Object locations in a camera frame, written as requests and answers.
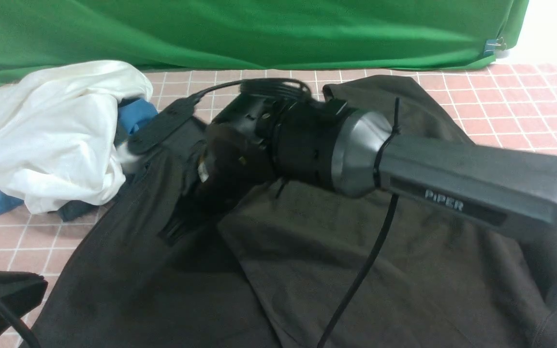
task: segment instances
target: blue cloth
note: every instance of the blue cloth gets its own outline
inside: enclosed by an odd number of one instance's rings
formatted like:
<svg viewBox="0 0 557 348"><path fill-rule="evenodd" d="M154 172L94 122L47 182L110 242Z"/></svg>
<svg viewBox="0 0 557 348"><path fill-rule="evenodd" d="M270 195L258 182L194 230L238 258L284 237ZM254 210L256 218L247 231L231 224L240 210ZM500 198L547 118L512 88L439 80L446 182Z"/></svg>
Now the blue cloth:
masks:
<svg viewBox="0 0 557 348"><path fill-rule="evenodd" d="M144 99L127 99L123 100L117 108L117 123L130 136L147 125L158 113L155 106ZM0 190L0 215L19 207L22 203L24 201L20 198L8 196ZM60 216L64 221L73 220L90 211L88 205L89 203L81 201L68 202L65 212L62 211Z"/></svg>
<svg viewBox="0 0 557 348"><path fill-rule="evenodd" d="M16 207L20 207L23 204L23 200L13 196L8 196L0 190L0 215L9 212Z"/></svg>
<svg viewBox="0 0 557 348"><path fill-rule="evenodd" d="M131 103L120 105L117 109L117 118L131 136L147 125L158 113L151 103L143 99L135 99Z"/></svg>

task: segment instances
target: green cloth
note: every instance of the green cloth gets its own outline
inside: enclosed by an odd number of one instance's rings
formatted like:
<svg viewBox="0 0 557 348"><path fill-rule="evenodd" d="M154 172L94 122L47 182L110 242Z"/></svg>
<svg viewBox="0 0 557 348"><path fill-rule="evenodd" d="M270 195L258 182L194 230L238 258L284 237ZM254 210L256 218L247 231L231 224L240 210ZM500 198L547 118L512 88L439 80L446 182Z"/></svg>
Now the green cloth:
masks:
<svg viewBox="0 0 557 348"><path fill-rule="evenodd" d="M141 69L482 68L528 0L0 0L0 85L118 59Z"/></svg>

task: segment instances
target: white fabric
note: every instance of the white fabric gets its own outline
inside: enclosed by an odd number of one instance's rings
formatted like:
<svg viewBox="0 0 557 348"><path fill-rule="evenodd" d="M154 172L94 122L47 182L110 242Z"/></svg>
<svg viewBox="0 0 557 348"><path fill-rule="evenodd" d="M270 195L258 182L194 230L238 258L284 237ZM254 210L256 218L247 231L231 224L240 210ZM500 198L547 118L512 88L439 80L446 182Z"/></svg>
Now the white fabric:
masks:
<svg viewBox="0 0 557 348"><path fill-rule="evenodd" d="M0 189L33 214L72 200L101 205L125 178L113 145L117 104L150 100L152 83L125 62L30 73L0 88Z"/></svg>

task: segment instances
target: black cable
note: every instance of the black cable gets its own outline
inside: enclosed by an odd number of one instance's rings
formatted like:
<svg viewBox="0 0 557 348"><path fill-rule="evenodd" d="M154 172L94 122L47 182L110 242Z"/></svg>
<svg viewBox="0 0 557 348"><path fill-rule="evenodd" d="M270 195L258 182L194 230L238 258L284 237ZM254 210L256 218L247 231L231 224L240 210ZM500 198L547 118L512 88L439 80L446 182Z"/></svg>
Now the black cable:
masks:
<svg viewBox="0 0 557 348"><path fill-rule="evenodd" d="M401 133L401 127L398 124L398 110L399 110L399 107L400 107L400 99L396 98L395 99L395 109L394 109L393 130L391 132L391 135L388 137L388 139L386 139L384 141L384 143L383 143L382 147L380 148L380 150L378 151L378 154L377 154L376 159L375 159L373 179L375 181L375 186L377 188L380 188L380 172L379 172L378 167L380 165L382 153L384 152L384 149L386 148L386 146L389 145L389 143L393 139L393 137L395 135ZM375 259L380 254L380 251L382 249L382 245L384 245L384 241L388 237L388 232L391 229L391 224L393 223L394 213L396 211L396 202L397 201L398 201L398 195L393 194L393 196L391 197L391 203L388 206L388 211L386 212L386 218L384 219L384 224L382 225L382 229L380 230L380 234L378 235L378 239L376 239L376 241L373 245L373 248L371 249L371 252L369 253L369 256L366 258L365 264L363 264L363 266L360 268L360 271L358 271L358 275L356 275L356 278L352 282L352 285L350 286L349 290L347 290L347 293L345 294L345 296L343 296L343 299L338 304L338 307L334 311L334 314L332 315L330 321L328 322L327 326L325 327L325 330L323 331L323 334L321 335L321 338L319 339L317 348L323 348L323 346L325 346L325 343L328 341L328 338L330 337L330 334L332 333L332 330L334 330L334 327L337 325L337 322L340 319L341 315L343 314L343 311L345 311L345 309L347 308L347 305L350 304L350 301L352 301L352 298L356 294L356 291L358 291L358 288L362 285L362 282L365 279L365 277L367 276L367 273L369 273L369 271L371 270L371 267L373 267L373 263L375 262Z"/></svg>
<svg viewBox="0 0 557 348"><path fill-rule="evenodd" d="M189 98L201 99L204 95L230 86L240 85L240 92L261 97L281 97L297 99L299 101L311 100L311 89L307 84L295 79L267 78L267 79L248 79L226 82L217 86L212 86L199 92L193 93Z"/></svg>
<svg viewBox="0 0 557 348"><path fill-rule="evenodd" d="M0 299L0 315L18 332L29 348L40 348L40 342L27 325Z"/></svg>
<svg viewBox="0 0 557 348"><path fill-rule="evenodd" d="M396 210L396 202L397 201L398 201L398 195L393 194L393 196L391 197L391 203L388 207L388 211L386 212L386 218L384 220L384 225L382 226L382 229L380 230L380 234L378 235L378 239L375 241L375 244L373 245L373 248L371 249L371 253L369 253L369 256L366 258L365 264L363 264L362 268L358 272L358 275L354 279L354 282L352 282L352 286L350 286L350 288L349 288L349 290L347 290L347 293L345 294L345 296L343 296L343 299L341 300L341 302L338 305L336 311L334 311L334 314L332 315L330 321L328 322L327 326L325 327L325 330L323 331L323 334L321 335L321 338L319 339L317 348L323 348L326 341L330 337L330 334L332 333L332 330L337 325L338 319L343 314L343 311L345 311L345 309L347 308L347 305L349 305L350 301L352 300L352 297L356 294L356 291L358 291L358 288L360 287L360 285L362 284L363 280L365 279L367 273L369 273L369 270L373 266L373 263L375 262L375 259L378 257L378 254L380 253L380 251L382 249L382 245L384 244L384 241L386 240L386 237L388 236L388 232L391 229L391 224L393 223L393 218L394 218L394 213L395 213L395 210Z"/></svg>

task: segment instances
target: dark gray fabric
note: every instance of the dark gray fabric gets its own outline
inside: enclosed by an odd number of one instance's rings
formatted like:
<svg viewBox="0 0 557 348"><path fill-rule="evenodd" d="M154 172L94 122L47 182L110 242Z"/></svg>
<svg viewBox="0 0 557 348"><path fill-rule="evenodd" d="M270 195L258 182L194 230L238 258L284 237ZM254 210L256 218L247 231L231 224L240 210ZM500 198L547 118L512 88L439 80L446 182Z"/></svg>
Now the dark gray fabric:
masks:
<svg viewBox="0 0 557 348"><path fill-rule="evenodd" d="M399 95L404 133L470 143L409 78L325 92L387 117ZM153 157L77 249L34 326L44 346L316 346L389 195L349 200L290 183L274 200L278 185L257 188L216 227L166 247L156 235L186 182L176 152ZM327 348L556 345L557 311L546 308L514 241L400 199L380 258Z"/></svg>

